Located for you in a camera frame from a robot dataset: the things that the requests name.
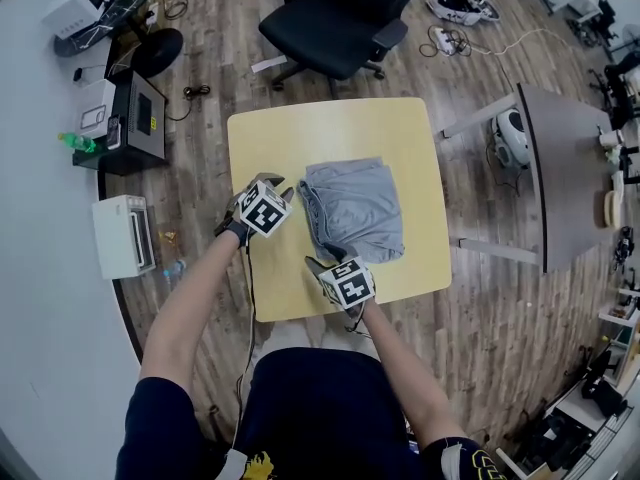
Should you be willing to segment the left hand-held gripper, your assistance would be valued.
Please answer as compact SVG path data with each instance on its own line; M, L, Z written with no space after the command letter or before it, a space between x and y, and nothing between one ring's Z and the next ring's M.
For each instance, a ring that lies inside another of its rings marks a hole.
M284 177L276 173L258 173L232 197L227 208L227 230L239 239L250 239L255 234L271 236L292 212L294 188L276 191L283 181Z

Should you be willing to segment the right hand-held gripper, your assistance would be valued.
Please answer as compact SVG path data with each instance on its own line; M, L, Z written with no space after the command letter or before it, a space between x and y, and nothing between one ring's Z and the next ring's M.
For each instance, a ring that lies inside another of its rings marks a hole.
M365 303L375 297L373 276L360 256L348 259L350 249L346 244L324 242L323 247L341 264L325 270L325 266L311 256L305 257L305 264L330 302L351 319L357 319Z

